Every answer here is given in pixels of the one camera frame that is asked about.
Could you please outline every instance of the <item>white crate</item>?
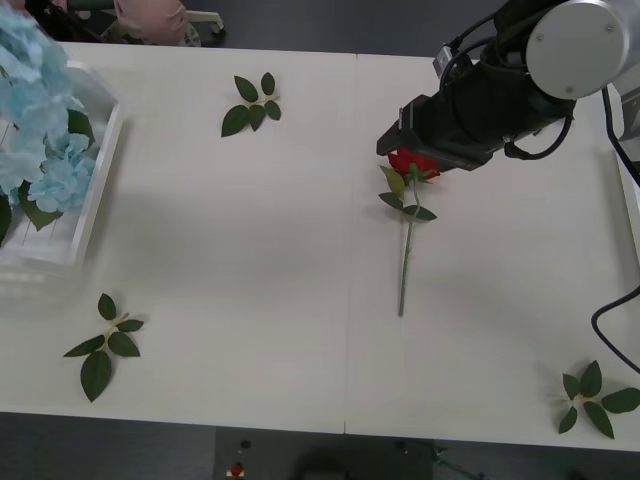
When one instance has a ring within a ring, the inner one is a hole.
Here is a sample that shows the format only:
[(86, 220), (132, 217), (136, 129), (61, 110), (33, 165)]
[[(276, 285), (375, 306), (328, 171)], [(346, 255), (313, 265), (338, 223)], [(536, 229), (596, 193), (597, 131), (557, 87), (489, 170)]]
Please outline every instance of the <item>white crate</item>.
[[(15, 210), (14, 225), (0, 249), (0, 265), (4, 267), (0, 273), (11, 274), (12, 279), (20, 273), (6, 267), (32, 273), (65, 273), (82, 263), (120, 135), (123, 110), (104, 80), (82, 63), (69, 62), (68, 66), (74, 96), (85, 106), (96, 137), (96, 143), (87, 152), (96, 160), (95, 169), (82, 209), (66, 212), (39, 232), (26, 216)], [(0, 125), (0, 133), (5, 133), (3, 141), (9, 138), (11, 128), (6, 123)]]

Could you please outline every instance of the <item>table surface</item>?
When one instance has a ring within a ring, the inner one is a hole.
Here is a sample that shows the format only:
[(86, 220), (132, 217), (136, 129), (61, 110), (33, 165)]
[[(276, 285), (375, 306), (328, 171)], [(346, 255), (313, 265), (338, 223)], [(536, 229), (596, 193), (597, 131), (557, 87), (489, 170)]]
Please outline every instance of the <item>table surface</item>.
[[(640, 414), (609, 440), (558, 435), (561, 374), (599, 360), (604, 391), (638, 385), (591, 313), (638, 262), (598, 97), (541, 162), (496, 155), (423, 194), (407, 308), (406, 225), (375, 141), (436, 89), (430, 59), (67, 45), (128, 113), (72, 300), (2, 311), (0, 410), (282, 430), (640, 451)], [(233, 75), (271, 71), (283, 118), (221, 139)], [(540, 150), (558, 126), (522, 145)], [(93, 404), (81, 360), (102, 292), (147, 323)], [(638, 358), (633, 306), (603, 318)]]

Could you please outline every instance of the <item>rose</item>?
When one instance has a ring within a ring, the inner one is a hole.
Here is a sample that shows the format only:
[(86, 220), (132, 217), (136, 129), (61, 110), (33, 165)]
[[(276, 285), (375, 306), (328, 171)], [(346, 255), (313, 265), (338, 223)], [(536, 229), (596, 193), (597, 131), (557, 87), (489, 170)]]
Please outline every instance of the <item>rose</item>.
[(416, 164), (418, 170), (425, 173), (425, 180), (440, 176), (437, 161), (427, 157), (423, 157), (421, 155), (416, 155), (415, 153), (412, 153), (407, 147), (400, 147), (395, 154), (390, 153), (388, 155), (388, 158), (389, 163), (391, 164), (391, 168), (393, 168), (402, 176), (411, 174), (412, 163)]

